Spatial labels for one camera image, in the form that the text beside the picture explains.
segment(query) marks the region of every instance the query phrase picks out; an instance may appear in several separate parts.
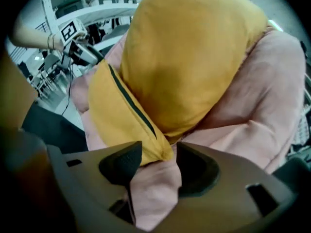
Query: yellow cushion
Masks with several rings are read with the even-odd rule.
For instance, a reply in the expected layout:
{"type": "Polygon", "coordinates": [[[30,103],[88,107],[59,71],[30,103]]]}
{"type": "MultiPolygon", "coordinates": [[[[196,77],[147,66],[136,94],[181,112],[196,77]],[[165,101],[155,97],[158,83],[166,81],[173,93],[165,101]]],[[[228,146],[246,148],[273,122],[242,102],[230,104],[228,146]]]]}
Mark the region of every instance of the yellow cushion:
{"type": "Polygon", "coordinates": [[[93,75],[88,102],[92,120],[105,144],[142,141],[141,166],[172,159],[173,150],[165,136],[106,61],[99,63],[93,75]]]}
{"type": "Polygon", "coordinates": [[[121,77],[172,143],[220,99],[266,26],[248,0],[142,0],[121,77]]]}

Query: pink fabric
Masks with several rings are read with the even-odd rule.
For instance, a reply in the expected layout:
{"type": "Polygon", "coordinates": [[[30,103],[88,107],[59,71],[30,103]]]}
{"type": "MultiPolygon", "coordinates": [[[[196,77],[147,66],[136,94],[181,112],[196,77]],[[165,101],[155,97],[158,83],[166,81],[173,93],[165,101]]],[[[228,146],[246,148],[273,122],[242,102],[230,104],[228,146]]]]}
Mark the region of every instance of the pink fabric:
{"type": "MultiPolygon", "coordinates": [[[[125,39],[106,55],[116,68],[120,67],[125,39]]],[[[93,73],[75,79],[72,88],[89,150],[106,147],[88,112],[87,88],[93,73]]],[[[243,156],[273,172],[289,149],[299,121],[304,74],[299,41],[286,33],[267,32],[223,97],[183,141],[243,156]]],[[[177,204],[181,177],[176,160],[141,167],[130,186],[136,226],[149,231],[177,204]]]]}

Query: gray floor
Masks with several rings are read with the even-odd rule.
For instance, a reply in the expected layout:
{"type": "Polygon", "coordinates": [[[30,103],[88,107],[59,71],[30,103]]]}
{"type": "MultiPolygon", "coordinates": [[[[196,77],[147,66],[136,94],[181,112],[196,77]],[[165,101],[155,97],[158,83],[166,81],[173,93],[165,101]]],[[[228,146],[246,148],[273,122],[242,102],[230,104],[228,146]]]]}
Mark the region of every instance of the gray floor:
{"type": "Polygon", "coordinates": [[[68,100],[68,94],[66,94],[66,89],[69,86],[68,81],[66,81],[64,77],[59,75],[55,83],[58,88],[53,88],[52,90],[49,90],[49,88],[46,87],[44,89],[44,93],[47,95],[47,99],[38,98],[38,105],[59,115],[61,115],[65,111],[63,117],[66,118],[69,122],[76,125],[81,130],[84,130],[80,115],[72,101],[70,99],[68,100]]]}

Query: yellow pillow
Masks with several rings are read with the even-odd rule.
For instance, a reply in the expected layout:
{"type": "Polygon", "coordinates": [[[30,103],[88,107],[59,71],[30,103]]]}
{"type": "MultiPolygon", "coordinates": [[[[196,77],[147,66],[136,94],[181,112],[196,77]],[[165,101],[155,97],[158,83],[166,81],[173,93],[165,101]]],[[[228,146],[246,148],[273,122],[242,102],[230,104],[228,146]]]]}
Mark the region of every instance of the yellow pillow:
{"type": "Polygon", "coordinates": [[[105,144],[142,141],[141,166],[172,159],[173,150],[165,136],[106,61],[99,63],[93,75],[88,102],[92,120],[105,144]]]}
{"type": "Polygon", "coordinates": [[[121,61],[121,78],[175,142],[220,99],[265,31],[248,0],[142,0],[121,61]]]}

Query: light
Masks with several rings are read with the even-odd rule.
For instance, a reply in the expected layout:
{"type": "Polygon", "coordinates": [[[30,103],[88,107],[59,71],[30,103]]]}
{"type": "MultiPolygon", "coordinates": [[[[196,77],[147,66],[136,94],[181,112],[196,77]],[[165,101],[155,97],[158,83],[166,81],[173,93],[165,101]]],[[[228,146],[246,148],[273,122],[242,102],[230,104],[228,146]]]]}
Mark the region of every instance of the light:
{"type": "Polygon", "coordinates": [[[283,32],[283,29],[278,26],[273,20],[269,20],[269,22],[272,24],[273,27],[275,27],[277,30],[279,31],[282,31],[283,32]]]}

